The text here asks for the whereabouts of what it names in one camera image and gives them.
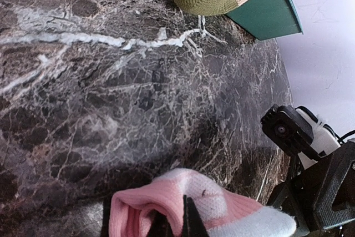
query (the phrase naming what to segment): green container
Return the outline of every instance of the green container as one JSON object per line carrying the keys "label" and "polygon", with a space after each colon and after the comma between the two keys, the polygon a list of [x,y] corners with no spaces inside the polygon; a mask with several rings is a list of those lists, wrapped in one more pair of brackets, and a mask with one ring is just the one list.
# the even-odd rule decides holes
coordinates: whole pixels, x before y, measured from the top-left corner
{"label": "green container", "polygon": [[227,16],[259,40],[303,33],[292,0],[248,0]]}

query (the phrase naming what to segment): marble surface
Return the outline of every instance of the marble surface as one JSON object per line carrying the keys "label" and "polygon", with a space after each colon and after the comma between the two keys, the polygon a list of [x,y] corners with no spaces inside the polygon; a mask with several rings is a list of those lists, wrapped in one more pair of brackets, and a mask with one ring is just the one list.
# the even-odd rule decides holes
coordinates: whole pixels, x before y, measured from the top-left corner
{"label": "marble surface", "polygon": [[110,197],[174,167],[265,203],[291,93],[274,40],[171,0],[0,0],[0,236],[107,236]]}

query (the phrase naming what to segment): black cable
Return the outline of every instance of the black cable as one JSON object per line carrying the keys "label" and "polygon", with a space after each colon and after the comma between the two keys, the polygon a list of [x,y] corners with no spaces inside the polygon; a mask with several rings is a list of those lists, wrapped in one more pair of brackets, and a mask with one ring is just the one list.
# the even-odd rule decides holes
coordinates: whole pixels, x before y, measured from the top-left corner
{"label": "black cable", "polygon": [[353,134],[355,134],[355,130],[352,130],[351,132],[348,132],[347,134],[345,134],[344,136],[342,136],[342,137],[338,140],[338,142],[344,142],[344,139],[345,139],[345,138],[348,138],[349,136],[351,136],[351,135],[353,135]]}
{"label": "black cable", "polygon": [[304,170],[300,158],[298,156],[292,156],[288,165],[286,181],[292,180],[294,177],[298,176],[299,172]]}
{"label": "black cable", "polygon": [[315,123],[318,123],[318,118],[308,108],[301,105],[296,109],[300,109],[305,112]]}
{"label": "black cable", "polygon": [[331,134],[333,134],[334,137],[336,137],[338,139],[338,143],[344,144],[344,141],[341,140],[339,135],[336,134],[336,132],[332,129],[332,127],[330,127],[328,124],[325,124],[323,127],[326,128],[329,132],[331,132]]}

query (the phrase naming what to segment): black plastic part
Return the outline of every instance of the black plastic part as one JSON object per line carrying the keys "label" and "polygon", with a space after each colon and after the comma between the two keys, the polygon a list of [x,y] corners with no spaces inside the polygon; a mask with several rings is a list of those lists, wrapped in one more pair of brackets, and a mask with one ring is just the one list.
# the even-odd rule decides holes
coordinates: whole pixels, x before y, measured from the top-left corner
{"label": "black plastic part", "polygon": [[273,105],[262,117],[261,124],[263,132],[287,155],[292,157],[303,152],[310,159],[321,160],[311,147],[314,139],[311,125],[290,105]]}
{"label": "black plastic part", "polygon": [[310,233],[289,181],[274,188],[267,205],[282,210],[295,218],[297,230],[292,237],[307,236]]}
{"label": "black plastic part", "polygon": [[294,178],[274,188],[268,205],[295,217],[295,236],[354,223],[354,163],[355,143],[350,141],[300,175],[289,175]]}
{"label": "black plastic part", "polygon": [[304,171],[304,167],[299,159],[299,157],[291,157],[290,163],[288,165],[288,172],[286,180],[291,180],[296,177],[299,173]]}
{"label": "black plastic part", "polygon": [[186,195],[184,195],[182,237],[209,237],[193,199]]}
{"label": "black plastic part", "polygon": [[355,134],[355,130],[352,130],[351,132],[348,132],[344,136],[340,137],[338,141],[343,142],[346,138],[348,138],[349,136],[354,135],[354,134]]}
{"label": "black plastic part", "polygon": [[341,210],[333,210],[333,202],[345,179],[349,183],[355,179],[353,164],[355,164],[354,142],[345,143],[331,155],[327,173],[313,205],[316,222],[322,229],[331,229],[355,221],[355,206],[351,203],[353,191],[345,192],[343,195],[347,199],[339,200],[338,205],[343,206]]}

